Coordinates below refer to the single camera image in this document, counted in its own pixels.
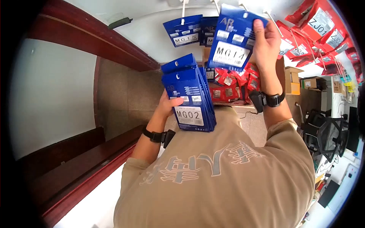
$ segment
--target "man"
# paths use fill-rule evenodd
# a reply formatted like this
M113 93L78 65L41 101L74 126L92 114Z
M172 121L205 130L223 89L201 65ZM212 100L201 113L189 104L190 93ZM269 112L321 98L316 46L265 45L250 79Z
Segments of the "man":
M254 21L254 54L261 90L282 94L275 62L280 35L275 24ZM164 91L147 130L163 132L172 107ZM142 135L124 164L114 226L295 227L314 194L314 166L293 128L286 100L264 107L268 130L255 147L230 107L215 109L213 132L178 131L160 158L160 143Z

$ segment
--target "blue package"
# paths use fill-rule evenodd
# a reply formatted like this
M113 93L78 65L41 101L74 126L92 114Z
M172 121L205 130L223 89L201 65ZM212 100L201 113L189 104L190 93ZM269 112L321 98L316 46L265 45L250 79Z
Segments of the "blue package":
M161 66L162 83L169 98L182 97L184 103L173 111L180 129L211 132L216 126L213 103L204 69L193 54Z
M167 34L169 34L172 44L175 47L188 45L199 42L200 20L203 15L194 15L189 17L178 18L164 23ZM184 19L184 25L181 25L181 19Z
M200 45L211 47L217 27L218 17L202 17L200 21Z
M208 67L221 67L242 72L252 55L255 44L253 21L268 21L243 8L222 4L216 27Z

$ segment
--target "office chair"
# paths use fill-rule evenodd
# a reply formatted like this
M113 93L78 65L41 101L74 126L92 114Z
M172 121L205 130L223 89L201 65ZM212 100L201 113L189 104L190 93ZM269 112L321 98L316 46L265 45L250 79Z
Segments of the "office chair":
M348 128L348 123L345 122L347 116L331 118L328 115L328 111L312 109L308 114L308 118L304 121L301 113L302 125L300 129L303 132L303 140L312 156L323 154L329 162L332 162L335 154L340 157L343 156L349 138L349 131L343 130L344 127Z

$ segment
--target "white wall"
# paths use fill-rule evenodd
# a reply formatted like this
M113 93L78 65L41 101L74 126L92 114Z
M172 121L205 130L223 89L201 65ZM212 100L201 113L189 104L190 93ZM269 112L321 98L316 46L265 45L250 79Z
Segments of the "white wall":
M15 62L9 126L15 159L95 128L96 55L25 39Z

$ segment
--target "floor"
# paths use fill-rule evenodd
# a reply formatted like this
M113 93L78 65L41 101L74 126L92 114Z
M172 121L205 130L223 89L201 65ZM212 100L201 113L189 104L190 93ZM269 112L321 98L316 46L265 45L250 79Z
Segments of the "floor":
M147 124L161 97L164 87L161 71L138 72L126 66L101 58L97 91L97 118L104 127L106 140L114 138L140 124ZM294 120L300 125L299 108L320 109L320 93L301 90L301 96L287 95ZM241 119L242 128L256 146L266 143L266 127L262 113L255 115L246 111L254 109L235 108ZM165 130L177 126L175 116L168 118Z

